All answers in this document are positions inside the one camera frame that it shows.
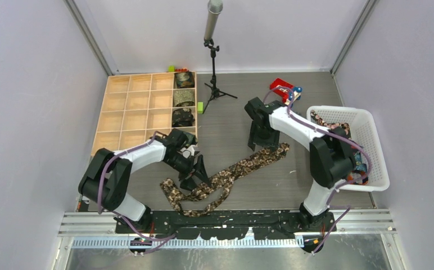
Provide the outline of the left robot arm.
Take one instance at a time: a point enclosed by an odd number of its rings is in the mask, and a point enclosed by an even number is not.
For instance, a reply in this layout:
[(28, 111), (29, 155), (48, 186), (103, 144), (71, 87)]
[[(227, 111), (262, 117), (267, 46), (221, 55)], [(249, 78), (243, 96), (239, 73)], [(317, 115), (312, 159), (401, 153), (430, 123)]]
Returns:
[(99, 209), (116, 212), (121, 223), (138, 233), (152, 223), (151, 209), (127, 192), (132, 173), (164, 162), (179, 173), (180, 188), (192, 191), (199, 183), (211, 184), (194, 134), (172, 129), (155, 132), (145, 143), (121, 151), (97, 150), (78, 185), (78, 192), (98, 204)]

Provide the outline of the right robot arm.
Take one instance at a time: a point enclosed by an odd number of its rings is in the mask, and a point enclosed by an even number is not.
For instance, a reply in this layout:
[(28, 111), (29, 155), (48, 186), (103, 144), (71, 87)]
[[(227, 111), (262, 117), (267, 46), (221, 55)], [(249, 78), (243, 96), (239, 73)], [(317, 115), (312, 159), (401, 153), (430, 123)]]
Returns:
[(280, 134), (284, 133), (309, 151), (313, 183), (300, 205), (297, 221), (301, 228), (315, 230), (328, 216), (332, 195), (356, 167), (344, 129), (323, 128), (297, 115), (280, 101), (265, 104), (258, 97), (249, 100), (245, 112), (252, 120), (250, 149), (261, 146), (275, 150)]

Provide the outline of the brown floral black tie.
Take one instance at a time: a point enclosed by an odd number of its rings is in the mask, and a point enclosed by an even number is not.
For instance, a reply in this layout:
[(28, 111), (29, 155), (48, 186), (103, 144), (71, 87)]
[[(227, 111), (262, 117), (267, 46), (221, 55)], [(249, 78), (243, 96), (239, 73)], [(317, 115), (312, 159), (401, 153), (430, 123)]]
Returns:
[[(170, 206), (176, 212), (191, 218), (203, 217), (213, 212), (228, 198), (236, 180), (282, 160), (286, 157), (289, 150), (290, 145), (288, 143), (280, 143), (275, 150), (270, 147), (263, 148), (249, 157), (214, 174), (210, 177), (209, 185), (205, 183), (198, 184), (197, 187), (192, 189), (187, 195), (184, 194), (170, 178), (162, 181), (160, 188)], [(219, 198), (209, 203), (202, 210), (185, 210), (181, 205), (182, 201), (201, 201), (219, 190), (221, 190)]]

